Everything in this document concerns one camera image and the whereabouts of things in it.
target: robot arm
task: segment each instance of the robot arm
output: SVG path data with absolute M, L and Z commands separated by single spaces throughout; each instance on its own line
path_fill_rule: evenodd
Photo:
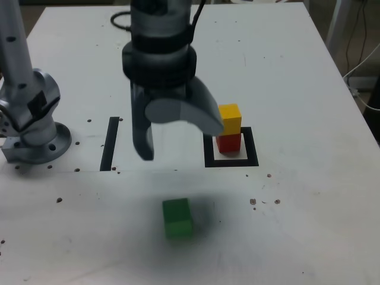
M 132 0 L 132 34 L 122 52 L 131 82 L 133 142 L 152 160 L 151 123 L 184 120 L 217 135 L 223 124 L 217 104 L 195 77 L 197 56 L 190 46 L 204 0 L 190 25 L 191 0 Z M 68 128 L 52 119 L 60 94 L 53 78 L 32 69 L 17 0 L 1 0 L 0 130 L 8 136 L 2 151 L 9 162 L 45 163 L 71 143 Z
M 205 1 L 190 24 L 191 0 L 132 0 L 132 41 L 123 48 L 131 81 L 133 142 L 144 160 L 154 156 L 151 123 L 187 121 L 202 132 L 223 132 L 217 103 L 195 77 L 190 46 Z

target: black tape marking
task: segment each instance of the black tape marking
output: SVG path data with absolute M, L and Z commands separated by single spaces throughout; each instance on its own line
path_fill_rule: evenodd
M 118 134 L 119 117 L 110 117 L 107 129 L 106 142 L 104 143 L 100 171 L 111 171 L 113 152 L 115 150 L 116 137 Z
M 251 127 L 244 126 L 240 129 L 244 136 L 245 149 L 247 159 L 214 159 L 213 137 L 203 135 L 203 151 L 204 151 L 204 167 L 246 167 L 259 166 L 257 153 L 255 148 L 254 136 L 252 135 Z

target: white table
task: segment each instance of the white table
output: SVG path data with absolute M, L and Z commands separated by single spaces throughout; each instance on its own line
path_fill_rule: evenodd
M 303 4 L 200 17 L 197 75 L 240 106 L 259 160 L 221 169 L 204 168 L 202 135 L 183 122 L 154 126 L 155 161 L 135 153 L 129 35 L 109 22 L 123 9 L 47 8 L 28 38 L 73 144 L 51 169 L 1 157 L 0 283 L 379 284 L 380 153 Z M 99 172 L 110 116 L 124 118 L 117 171 Z M 161 202 L 182 197 L 197 235 L 169 243 Z

